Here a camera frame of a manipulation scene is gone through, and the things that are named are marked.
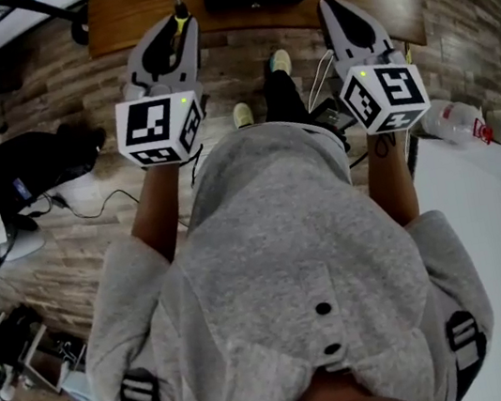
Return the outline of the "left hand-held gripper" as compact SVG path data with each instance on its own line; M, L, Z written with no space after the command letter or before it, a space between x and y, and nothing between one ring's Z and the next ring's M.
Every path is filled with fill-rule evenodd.
M205 118L198 21L192 15L184 21L175 48L177 30L175 16L168 15L129 54L115 129L120 154L139 167L187 161Z

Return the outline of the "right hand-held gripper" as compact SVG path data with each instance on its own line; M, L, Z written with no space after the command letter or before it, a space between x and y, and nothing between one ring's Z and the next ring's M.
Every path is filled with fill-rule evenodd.
M408 130L430 109L415 65L386 29L345 0L320 0L318 14L335 52L339 98L368 135Z

